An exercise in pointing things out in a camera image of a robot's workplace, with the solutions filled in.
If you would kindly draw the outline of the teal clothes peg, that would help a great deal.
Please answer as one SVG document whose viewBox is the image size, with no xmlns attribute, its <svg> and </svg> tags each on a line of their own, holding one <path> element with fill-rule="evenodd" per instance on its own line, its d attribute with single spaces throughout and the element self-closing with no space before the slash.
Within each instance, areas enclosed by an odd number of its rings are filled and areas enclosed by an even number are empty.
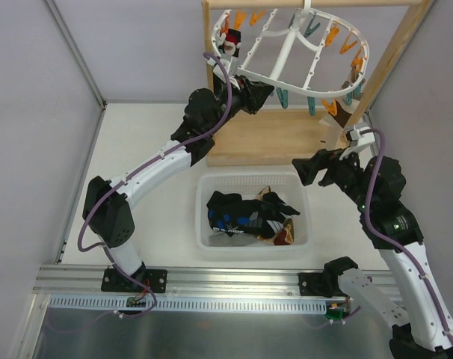
<svg viewBox="0 0 453 359">
<path fill-rule="evenodd" d="M 289 91 L 282 88 L 276 88 L 276 93 L 281 107 L 287 109 L 289 107 Z"/>
</svg>

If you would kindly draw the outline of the brown cream striped sock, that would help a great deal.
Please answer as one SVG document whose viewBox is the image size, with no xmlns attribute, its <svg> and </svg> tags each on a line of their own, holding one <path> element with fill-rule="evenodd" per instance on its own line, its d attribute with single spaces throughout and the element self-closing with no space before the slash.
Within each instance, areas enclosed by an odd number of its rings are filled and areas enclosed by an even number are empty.
<svg viewBox="0 0 453 359">
<path fill-rule="evenodd" d="M 343 134 L 344 129 L 348 127 L 348 121 L 353 117 L 363 98 L 363 88 L 366 80 L 363 79 L 360 84 L 350 93 L 335 98 L 333 104 L 336 106 L 333 113 L 327 113 L 321 117 L 319 124 L 327 129 L 324 139 L 321 141 L 327 150 L 333 150 L 342 145 L 339 142 L 346 142 Z"/>
</svg>

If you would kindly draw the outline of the black blue sport sock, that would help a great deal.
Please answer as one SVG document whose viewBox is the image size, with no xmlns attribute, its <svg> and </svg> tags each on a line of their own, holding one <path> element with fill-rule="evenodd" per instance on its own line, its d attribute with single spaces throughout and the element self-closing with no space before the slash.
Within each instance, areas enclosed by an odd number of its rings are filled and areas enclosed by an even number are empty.
<svg viewBox="0 0 453 359">
<path fill-rule="evenodd" d="M 258 236 L 265 223 L 259 218 L 260 201 L 245 200 L 240 194 L 214 191 L 207 207 L 209 225 L 228 236 L 249 234 Z"/>
</svg>

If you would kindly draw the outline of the white round clip hanger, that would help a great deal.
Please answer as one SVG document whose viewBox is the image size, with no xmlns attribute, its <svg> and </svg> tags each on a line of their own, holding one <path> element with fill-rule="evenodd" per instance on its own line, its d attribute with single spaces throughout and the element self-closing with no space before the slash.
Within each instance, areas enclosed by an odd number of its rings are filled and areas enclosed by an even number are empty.
<svg viewBox="0 0 453 359">
<path fill-rule="evenodd" d="M 209 42 L 218 50 L 221 33 L 241 32 L 236 75 L 314 99 L 338 98 L 365 79 L 370 48 L 348 21 L 306 1 L 287 14 L 272 4 L 221 5 Z"/>
</svg>

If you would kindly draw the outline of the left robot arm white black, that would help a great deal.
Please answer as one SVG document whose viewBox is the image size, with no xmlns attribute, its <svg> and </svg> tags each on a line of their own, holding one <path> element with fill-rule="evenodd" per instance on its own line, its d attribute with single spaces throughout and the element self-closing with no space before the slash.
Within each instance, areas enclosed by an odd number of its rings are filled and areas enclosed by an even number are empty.
<svg viewBox="0 0 453 359">
<path fill-rule="evenodd" d="M 81 231 L 99 237 L 112 261 L 105 270 L 104 292 L 154 292 L 165 288 L 154 280 L 159 274 L 146 268 L 131 237 L 135 231 L 132 211 L 143 198 L 174 174 L 194 166 L 215 145 L 213 135 L 240 111 L 256 114 L 274 91 L 274 86 L 235 76 L 212 92 L 195 90 L 188 98 L 179 128 L 170 140 L 137 168 L 111 179 L 94 177 L 87 187 Z"/>
</svg>

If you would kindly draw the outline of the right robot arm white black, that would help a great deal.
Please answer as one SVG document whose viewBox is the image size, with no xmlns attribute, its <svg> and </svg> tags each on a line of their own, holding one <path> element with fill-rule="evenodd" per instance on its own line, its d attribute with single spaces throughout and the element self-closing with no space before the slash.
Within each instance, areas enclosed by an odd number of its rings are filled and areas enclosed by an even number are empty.
<svg viewBox="0 0 453 359">
<path fill-rule="evenodd" d="M 324 171 L 320 186 L 336 185 L 357 205 L 362 229 L 387 264 L 404 305 L 384 295 L 349 257 L 326 263 L 309 291 L 349 295 L 379 316 L 391 329 L 394 358 L 453 358 L 453 318 L 429 269 L 419 223 L 401 202 L 406 179 L 399 161 L 379 154 L 362 168 L 355 152 L 319 150 L 292 164 L 303 185 Z"/>
</svg>

